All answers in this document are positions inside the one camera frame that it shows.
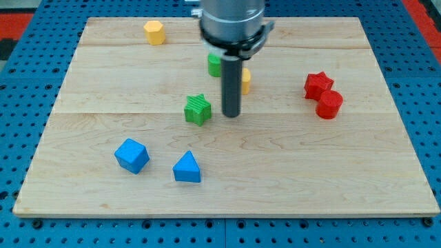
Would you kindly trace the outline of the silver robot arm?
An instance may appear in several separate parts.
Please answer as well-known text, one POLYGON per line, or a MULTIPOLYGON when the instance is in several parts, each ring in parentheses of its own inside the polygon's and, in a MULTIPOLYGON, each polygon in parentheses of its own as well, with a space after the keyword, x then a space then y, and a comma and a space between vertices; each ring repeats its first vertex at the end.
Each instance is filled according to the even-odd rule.
POLYGON ((200 0, 191 10, 209 53, 225 60, 251 59, 265 45, 274 22, 264 22, 263 0, 200 0))

